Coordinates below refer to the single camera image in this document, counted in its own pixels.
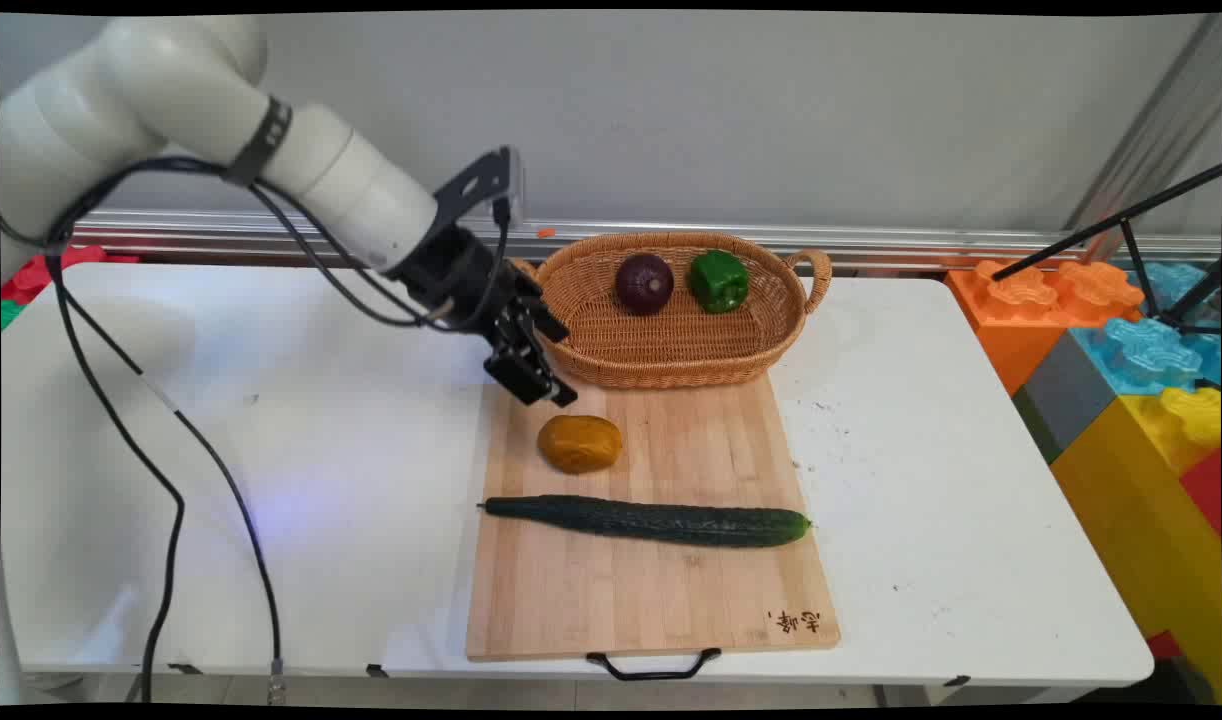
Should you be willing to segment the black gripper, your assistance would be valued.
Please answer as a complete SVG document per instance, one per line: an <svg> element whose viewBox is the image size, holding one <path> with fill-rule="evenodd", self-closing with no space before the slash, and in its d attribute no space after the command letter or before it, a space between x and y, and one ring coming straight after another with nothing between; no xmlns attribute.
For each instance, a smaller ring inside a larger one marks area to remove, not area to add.
<svg viewBox="0 0 1222 720"><path fill-rule="evenodd" d="M420 307L411 310L418 328L491 334L492 354L484 369L514 400L569 406L579 392L555 373L541 343L565 342L569 328L551 313L538 284L507 260L510 233L501 225L491 247L469 229L451 225L415 246L386 277Z"/></svg>

